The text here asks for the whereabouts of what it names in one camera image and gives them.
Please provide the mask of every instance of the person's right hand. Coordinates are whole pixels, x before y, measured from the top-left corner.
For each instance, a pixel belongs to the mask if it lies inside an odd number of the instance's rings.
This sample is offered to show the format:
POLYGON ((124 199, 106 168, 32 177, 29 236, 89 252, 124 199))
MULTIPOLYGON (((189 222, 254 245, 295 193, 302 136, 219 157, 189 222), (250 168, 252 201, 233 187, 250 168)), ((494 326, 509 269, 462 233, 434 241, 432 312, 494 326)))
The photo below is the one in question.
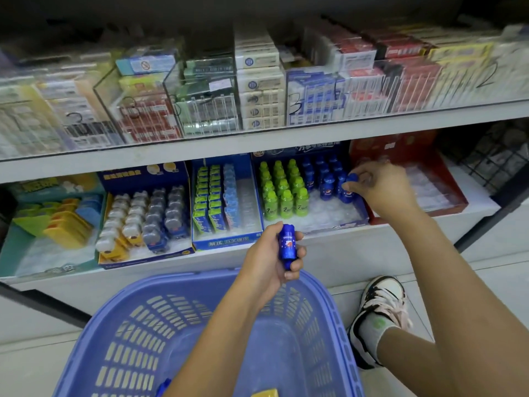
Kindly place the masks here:
POLYGON ((344 183, 343 189, 358 193, 389 223, 422 212, 403 167, 370 161, 351 173, 356 173, 359 181, 344 183))

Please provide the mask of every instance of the basket bottom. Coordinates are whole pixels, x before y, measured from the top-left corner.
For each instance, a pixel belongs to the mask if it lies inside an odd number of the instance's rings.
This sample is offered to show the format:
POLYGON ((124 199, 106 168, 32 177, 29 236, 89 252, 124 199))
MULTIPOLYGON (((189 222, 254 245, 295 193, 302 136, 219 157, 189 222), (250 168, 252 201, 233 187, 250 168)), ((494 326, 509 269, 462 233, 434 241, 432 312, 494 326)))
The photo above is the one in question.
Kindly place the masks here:
MULTIPOLYGON (((155 385, 173 378, 184 364, 205 326, 196 325, 175 337, 166 349, 155 385)), ((252 328, 233 397, 250 397, 269 388, 283 396, 308 396, 305 370, 296 333, 281 318, 259 317, 252 328)))

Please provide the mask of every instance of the foot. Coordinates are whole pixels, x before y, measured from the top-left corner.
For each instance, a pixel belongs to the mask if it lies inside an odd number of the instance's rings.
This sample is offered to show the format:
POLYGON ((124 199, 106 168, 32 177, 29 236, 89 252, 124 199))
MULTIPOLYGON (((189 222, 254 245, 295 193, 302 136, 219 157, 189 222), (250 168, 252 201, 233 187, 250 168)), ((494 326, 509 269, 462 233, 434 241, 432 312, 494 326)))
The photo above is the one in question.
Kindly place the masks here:
POLYGON ((391 276, 371 280, 362 294, 360 312, 349 330, 357 365, 361 369, 382 366, 377 359, 377 345, 383 333, 390 327, 408 330, 411 326, 406 292, 400 282, 391 276))

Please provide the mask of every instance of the yellow eraser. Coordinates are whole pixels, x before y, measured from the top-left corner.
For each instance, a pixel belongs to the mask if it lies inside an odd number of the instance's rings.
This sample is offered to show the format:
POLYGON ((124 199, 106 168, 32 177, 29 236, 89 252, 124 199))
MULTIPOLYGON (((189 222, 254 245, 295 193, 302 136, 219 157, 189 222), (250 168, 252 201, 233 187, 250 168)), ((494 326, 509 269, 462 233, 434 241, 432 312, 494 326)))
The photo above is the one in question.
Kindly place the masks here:
POLYGON ((260 391, 259 393, 252 394, 251 397, 279 397, 276 388, 271 388, 269 390, 260 391))

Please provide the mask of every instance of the blue plastic basket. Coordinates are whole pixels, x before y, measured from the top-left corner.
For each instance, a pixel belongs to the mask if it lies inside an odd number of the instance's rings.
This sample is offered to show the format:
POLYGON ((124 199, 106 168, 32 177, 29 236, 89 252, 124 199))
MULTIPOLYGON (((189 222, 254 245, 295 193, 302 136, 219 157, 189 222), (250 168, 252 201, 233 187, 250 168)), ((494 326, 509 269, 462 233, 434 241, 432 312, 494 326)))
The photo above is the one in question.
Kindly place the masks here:
MULTIPOLYGON (((183 365, 237 270, 150 277, 97 311, 70 354, 54 397, 154 397, 183 365)), ((259 314, 234 396, 363 397, 336 305, 307 272, 259 314)))

